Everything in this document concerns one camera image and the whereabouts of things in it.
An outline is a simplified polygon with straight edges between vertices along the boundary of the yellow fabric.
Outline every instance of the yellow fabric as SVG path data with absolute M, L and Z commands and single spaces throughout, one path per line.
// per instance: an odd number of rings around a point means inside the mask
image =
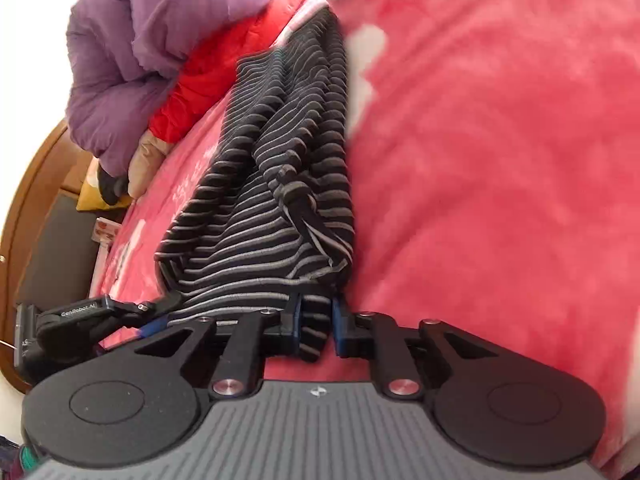
M 89 164 L 89 169 L 86 172 L 86 177 L 82 183 L 80 189 L 80 197 L 78 198 L 78 204 L 76 205 L 77 211 L 96 211 L 96 210 L 109 210 L 118 209 L 123 207 L 129 207 L 133 199 L 130 196 L 124 196 L 116 205 L 108 205 L 100 196 L 100 190 L 98 190 L 98 159 L 94 158 Z

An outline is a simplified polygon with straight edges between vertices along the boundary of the beige fabric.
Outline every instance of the beige fabric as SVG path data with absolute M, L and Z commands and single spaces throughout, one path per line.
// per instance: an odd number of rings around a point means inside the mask
M 156 176 L 158 169 L 174 144 L 157 139 L 150 130 L 140 138 L 136 153 L 129 164 L 129 195 L 140 198 Z

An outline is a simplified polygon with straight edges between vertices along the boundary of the silver bolt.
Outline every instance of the silver bolt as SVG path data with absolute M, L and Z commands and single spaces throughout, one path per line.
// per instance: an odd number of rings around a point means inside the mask
M 413 395 L 420 391 L 420 384 L 411 379 L 396 379 L 388 385 L 389 391 L 396 395 Z
M 219 395 L 231 397 L 239 394 L 244 389 L 242 384 L 237 379 L 220 379 L 213 385 L 213 391 Z

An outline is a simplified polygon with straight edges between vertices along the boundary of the black mechanical device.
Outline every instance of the black mechanical device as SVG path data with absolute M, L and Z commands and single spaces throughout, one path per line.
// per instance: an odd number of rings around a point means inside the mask
M 48 375 L 24 399 L 24 437 L 42 461 L 30 478 L 602 478 L 588 462 L 605 422 L 591 387 L 437 320 L 402 328 L 335 301 L 337 354 L 370 363 L 358 383 L 263 379 L 266 358 L 295 354 L 296 297 L 234 326 L 199 318 L 95 351 L 105 323 L 139 326 L 176 301 L 102 298 L 35 322 L 23 308 L 31 339 L 17 341 L 31 342 L 16 360 Z M 70 328 L 74 316 L 89 329 Z M 71 348 L 75 330 L 89 335 Z

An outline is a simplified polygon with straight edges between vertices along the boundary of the bed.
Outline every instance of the bed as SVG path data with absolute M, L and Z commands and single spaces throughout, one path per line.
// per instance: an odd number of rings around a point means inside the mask
M 620 478 L 640 463 L 640 0 L 334 9 L 351 62 L 351 306 L 407 326 L 443 319 L 587 381 L 608 415 L 594 462 Z M 104 293 L 161 294 L 154 251 L 208 166 L 225 105 L 130 208 Z M 328 349 L 315 365 L 270 360 L 266 375 L 367 369 Z

